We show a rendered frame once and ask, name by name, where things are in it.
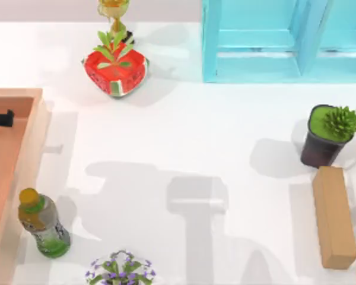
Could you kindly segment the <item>red watermelon plant pot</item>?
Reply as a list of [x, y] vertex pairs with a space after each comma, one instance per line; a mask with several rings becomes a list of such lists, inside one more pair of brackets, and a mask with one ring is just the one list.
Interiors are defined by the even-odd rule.
[[113, 36], [97, 33], [101, 44], [82, 61], [86, 74], [103, 92], [121, 98], [136, 90], [148, 75], [149, 60], [123, 41], [124, 31]]

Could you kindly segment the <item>light blue rack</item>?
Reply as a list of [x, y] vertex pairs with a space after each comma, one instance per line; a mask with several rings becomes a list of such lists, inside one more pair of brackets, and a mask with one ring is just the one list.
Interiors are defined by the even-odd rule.
[[208, 83], [356, 83], [356, 0], [202, 0]]

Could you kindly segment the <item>purple flower plant pot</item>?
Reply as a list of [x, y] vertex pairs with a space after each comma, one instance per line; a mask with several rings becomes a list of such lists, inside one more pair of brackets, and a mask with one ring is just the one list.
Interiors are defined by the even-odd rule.
[[123, 249], [95, 259], [85, 280], [88, 285], [153, 285], [156, 276], [152, 262]]

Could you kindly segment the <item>gold trophy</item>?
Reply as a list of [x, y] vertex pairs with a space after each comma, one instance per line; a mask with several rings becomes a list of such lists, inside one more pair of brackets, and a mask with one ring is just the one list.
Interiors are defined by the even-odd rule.
[[110, 28], [110, 34], [115, 37], [118, 33], [123, 34], [122, 42], [125, 44], [134, 44], [133, 33], [127, 30], [126, 26], [121, 22], [128, 9], [130, 0], [98, 0], [97, 11], [100, 15], [108, 20], [113, 19]]

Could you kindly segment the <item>dark pot with green plant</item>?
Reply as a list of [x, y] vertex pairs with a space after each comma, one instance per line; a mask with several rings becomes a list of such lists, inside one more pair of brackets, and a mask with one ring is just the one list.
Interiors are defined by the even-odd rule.
[[356, 133], [356, 111], [320, 104], [312, 108], [300, 160], [306, 166], [331, 166]]

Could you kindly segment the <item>green bottle with yellow cap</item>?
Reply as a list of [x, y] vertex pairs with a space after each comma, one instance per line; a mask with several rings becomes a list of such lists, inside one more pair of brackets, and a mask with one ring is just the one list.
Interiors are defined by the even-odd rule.
[[18, 219], [36, 240], [38, 250], [48, 258], [58, 258], [70, 249], [71, 238], [60, 223], [55, 203], [33, 188], [19, 194]]

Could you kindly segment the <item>shallow salmon-coloured box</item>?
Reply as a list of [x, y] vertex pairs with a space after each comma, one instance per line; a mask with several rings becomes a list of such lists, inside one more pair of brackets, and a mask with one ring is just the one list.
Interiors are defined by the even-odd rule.
[[41, 88], [0, 88], [0, 116], [14, 114], [11, 127], [0, 126], [0, 285], [10, 285], [23, 230], [18, 221], [19, 192], [34, 187], [50, 112]]

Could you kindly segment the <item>brown cardboard box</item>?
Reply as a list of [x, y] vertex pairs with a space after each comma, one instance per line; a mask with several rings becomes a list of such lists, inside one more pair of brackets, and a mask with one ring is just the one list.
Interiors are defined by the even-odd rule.
[[346, 270], [356, 260], [356, 242], [343, 169], [319, 167], [312, 187], [322, 265]]

